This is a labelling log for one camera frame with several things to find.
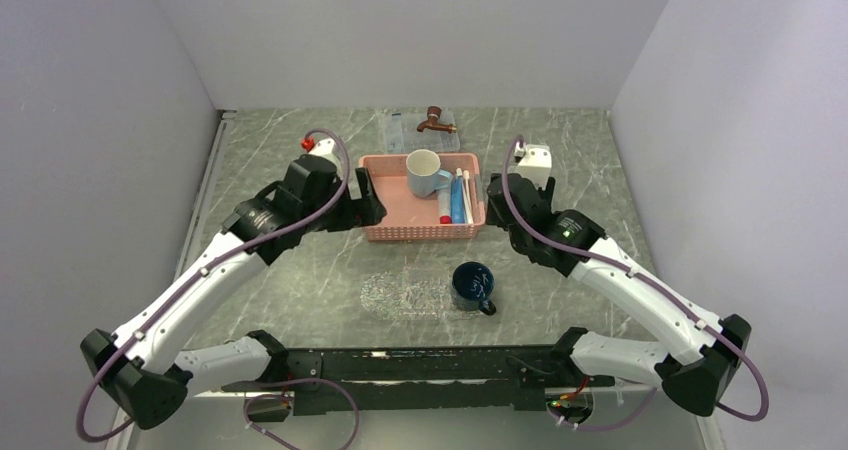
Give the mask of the clear textured acrylic tray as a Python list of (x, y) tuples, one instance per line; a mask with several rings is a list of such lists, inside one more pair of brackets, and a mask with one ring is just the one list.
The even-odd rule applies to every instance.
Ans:
[(471, 320), (485, 317), (455, 297), (450, 268), (406, 269), (392, 301), (394, 317), (411, 321)]

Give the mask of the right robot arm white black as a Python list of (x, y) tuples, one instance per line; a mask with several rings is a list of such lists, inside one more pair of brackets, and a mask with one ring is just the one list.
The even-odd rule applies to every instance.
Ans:
[(557, 381), (611, 376), (659, 387), (694, 415), (720, 408), (752, 333), (746, 319), (719, 317), (681, 296), (581, 212), (553, 211), (550, 189), (516, 173), (494, 174), (486, 194), (487, 222), (507, 231), (514, 251), (598, 291), (654, 338), (641, 342), (571, 327), (551, 351)]

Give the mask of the dark blue mug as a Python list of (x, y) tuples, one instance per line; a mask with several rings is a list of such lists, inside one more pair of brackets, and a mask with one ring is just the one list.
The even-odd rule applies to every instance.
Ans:
[(462, 311), (479, 311), (493, 316), (497, 307), (492, 300), (495, 278), (491, 270), (479, 262), (464, 262), (457, 266), (450, 280), (451, 297)]

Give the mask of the light blue white mug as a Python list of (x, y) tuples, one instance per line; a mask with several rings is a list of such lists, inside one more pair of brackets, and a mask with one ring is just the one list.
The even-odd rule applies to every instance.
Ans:
[(449, 190), (453, 174), (441, 166), (434, 151), (419, 149), (409, 153), (405, 161), (407, 187), (417, 198), (426, 199), (441, 190)]

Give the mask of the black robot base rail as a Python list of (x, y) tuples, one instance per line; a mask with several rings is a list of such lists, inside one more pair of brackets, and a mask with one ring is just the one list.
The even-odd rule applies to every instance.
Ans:
[(292, 349), (285, 386), (297, 416), (349, 409), (429, 410), (509, 407), (542, 411), (573, 390), (609, 388), (609, 376), (585, 377), (548, 345)]

